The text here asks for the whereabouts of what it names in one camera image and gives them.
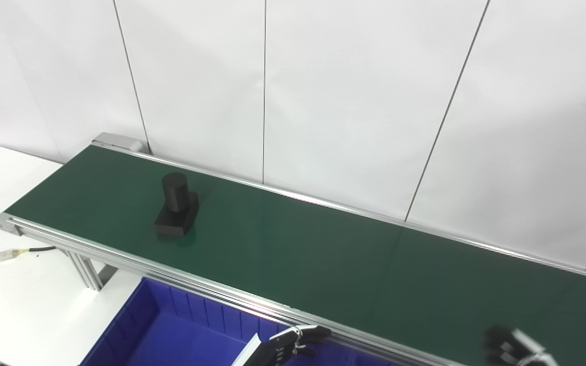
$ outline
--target blue plastic bin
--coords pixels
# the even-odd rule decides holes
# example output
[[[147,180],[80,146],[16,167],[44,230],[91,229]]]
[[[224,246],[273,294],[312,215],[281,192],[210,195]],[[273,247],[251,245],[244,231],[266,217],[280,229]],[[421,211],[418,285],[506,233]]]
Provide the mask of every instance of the blue plastic bin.
[[[265,341],[284,329],[144,278],[81,366],[230,366],[255,333]],[[332,342],[316,349],[286,366],[393,366]]]

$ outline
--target black block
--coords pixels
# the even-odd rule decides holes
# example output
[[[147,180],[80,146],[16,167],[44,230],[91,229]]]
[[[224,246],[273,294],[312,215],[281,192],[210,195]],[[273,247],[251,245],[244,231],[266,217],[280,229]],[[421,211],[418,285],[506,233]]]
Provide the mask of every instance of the black block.
[[[162,206],[160,214],[155,220],[155,231],[164,236],[184,236],[191,230],[197,213],[198,195],[189,192],[187,210],[174,212],[169,210],[167,203]]]
[[[162,178],[164,200],[169,210],[186,211],[189,208],[189,185],[187,177],[182,173],[169,173]]]

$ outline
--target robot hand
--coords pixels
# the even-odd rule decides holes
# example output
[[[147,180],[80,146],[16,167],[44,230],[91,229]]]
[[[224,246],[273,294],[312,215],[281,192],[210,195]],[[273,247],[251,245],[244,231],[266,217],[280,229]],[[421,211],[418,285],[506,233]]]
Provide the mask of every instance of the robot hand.
[[[330,335],[330,329],[312,325],[290,327],[263,343],[255,334],[232,366],[280,366],[298,354],[315,356],[316,351],[307,345],[319,345]]]
[[[519,329],[491,327],[485,347],[492,366],[558,366],[546,348]]]

